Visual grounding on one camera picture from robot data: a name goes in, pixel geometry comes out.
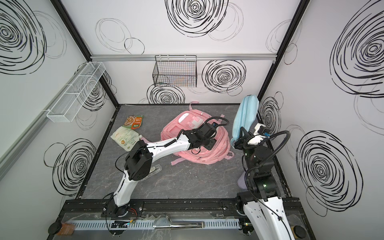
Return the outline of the pink student backpack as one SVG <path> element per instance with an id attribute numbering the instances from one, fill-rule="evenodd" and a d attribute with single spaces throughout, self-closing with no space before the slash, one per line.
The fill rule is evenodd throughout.
<path id="1" fill-rule="evenodd" d="M 222 160 L 230 160 L 235 154 L 231 151 L 229 133 L 225 129 L 230 123 L 224 115 L 213 117 L 206 112 L 189 106 L 168 123 L 161 132 L 161 141 L 148 142 L 144 150 L 149 150 L 152 160 L 168 155 L 178 158 L 171 162 L 176 165 L 183 161 L 211 165 Z"/>

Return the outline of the light blue pencil pouch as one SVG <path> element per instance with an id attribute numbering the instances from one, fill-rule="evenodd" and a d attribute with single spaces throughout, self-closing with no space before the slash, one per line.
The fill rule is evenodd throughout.
<path id="1" fill-rule="evenodd" d="M 233 128 L 231 146 L 235 147 L 235 142 L 240 138 L 241 127 L 248 131 L 256 120 L 260 101 L 256 95 L 248 95 L 243 98 L 236 113 Z"/>

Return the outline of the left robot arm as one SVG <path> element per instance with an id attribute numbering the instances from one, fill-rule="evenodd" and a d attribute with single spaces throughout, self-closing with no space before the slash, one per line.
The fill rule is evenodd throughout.
<path id="1" fill-rule="evenodd" d="M 180 130 L 176 137 L 160 142 L 138 141 L 125 158 L 123 177 L 113 194 L 116 208 L 127 205 L 138 182 L 150 174 L 153 162 L 174 153 L 199 149 L 211 150 L 216 143 L 218 123 L 204 122 L 192 130 Z"/>

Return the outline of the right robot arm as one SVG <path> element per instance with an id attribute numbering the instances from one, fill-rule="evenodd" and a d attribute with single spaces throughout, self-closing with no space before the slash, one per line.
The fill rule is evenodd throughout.
<path id="1" fill-rule="evenodd" d="M 246 191 L 237 195 L 238 211 L 251 222 L 260 240 L 292 240 L 283 206 L 282 193 L 272 174 L 273 158 L 286 145 L 291 133 L 271 134 L 263 124 L 255 126 L 254 133 L 241 128 L 234 146 L 243 152 Z"/>

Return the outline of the lilac glasses case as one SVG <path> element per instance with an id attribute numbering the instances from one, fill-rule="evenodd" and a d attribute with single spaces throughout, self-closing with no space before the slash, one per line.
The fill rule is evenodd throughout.
<path id="1" fill-rule="evenodd" d="M 242 190 L 247 190 L 247 186 L 245 183 L 245 176 L 240 176 L 237 181 L 238 187 Z"/>

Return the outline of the clear plastic packet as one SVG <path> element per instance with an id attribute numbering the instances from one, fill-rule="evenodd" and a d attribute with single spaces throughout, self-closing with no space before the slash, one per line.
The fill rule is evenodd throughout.
<path id="1" fill-rule="evenodd" d="M 162 170 L 162 167 L 161 165 L 155 165 L 155 166 L 152 166 L 150 168 L 150 172 L 149 174 L 143 179 L 143 180 L 146 180 L 154 175 L 156 175 L 157 173 L 159 173 L 160 171 Z"/>

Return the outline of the orange green food packet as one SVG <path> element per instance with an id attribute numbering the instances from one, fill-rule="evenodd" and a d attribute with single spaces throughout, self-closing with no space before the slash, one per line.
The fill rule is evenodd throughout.
<path id="1" fill-rule="evenodd" d="M 144 116 L 128 116 L 126 121 L 123 124 L 123 127 L 128 128 L 128 129 L 138 129 L 141 127 L 143 123 L 143 118 Z"/>

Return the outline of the white green spout pouch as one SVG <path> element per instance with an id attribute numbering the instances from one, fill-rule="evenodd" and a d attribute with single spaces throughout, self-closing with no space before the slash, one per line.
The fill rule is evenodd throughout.
<path id="1" fill-rule="evenodd" d="M 111 139 L 127 152 L 131 151 L 141 138 L 142 135 L 126 127 L 119 127 L 111 135 Z"/>

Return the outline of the yellow black button box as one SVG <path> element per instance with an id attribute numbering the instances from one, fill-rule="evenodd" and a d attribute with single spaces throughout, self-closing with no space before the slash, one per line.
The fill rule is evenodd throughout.
<path id="1" fill-rule="evenodd" d="M 307 231 L 302 226 L 291 227 L 295 239 L 305 239 L 307 237 Z"/>

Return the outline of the brown black button box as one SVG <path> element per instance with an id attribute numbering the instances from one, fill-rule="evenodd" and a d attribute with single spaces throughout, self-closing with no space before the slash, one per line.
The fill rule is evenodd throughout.
<path id="1" fill-rule="evenodd" d="M 70 236 L 74 233 L 76 226 L 74 224 L 54 222 L 50 225 L 48 233 L 50 235 Z"/>

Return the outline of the white mesh wall shelf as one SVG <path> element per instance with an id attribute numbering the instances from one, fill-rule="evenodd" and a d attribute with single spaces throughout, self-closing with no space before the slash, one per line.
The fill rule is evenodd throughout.
<path id="1" fill-rule="evenodd" d="M 106 93 L 100 84 L 105 71 L 102 62 L 88 62 L 82 65 L 64 93 L 48 110 L 47 118 L 54 123 L 70 123 L 81 109 L 91 112 L 100 110 L 106 102 Z"/>

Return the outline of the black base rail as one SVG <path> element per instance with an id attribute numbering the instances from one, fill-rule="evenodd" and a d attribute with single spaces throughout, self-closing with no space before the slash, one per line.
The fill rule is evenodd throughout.
<path id="1" fill-rule="evenodd" d="M 209 212 L 225 217 L 242 217 L 244 214 L 241 201 L 227 199 L 133 199 L 123 207 L 116 207 L 114 201 L 68 200 L 64 203 L 59 217 L 65 214 L 100 213 L 107 218 L 116 218 L 128 214 L 129 217 L 142 217 L 149 213 Z"/>

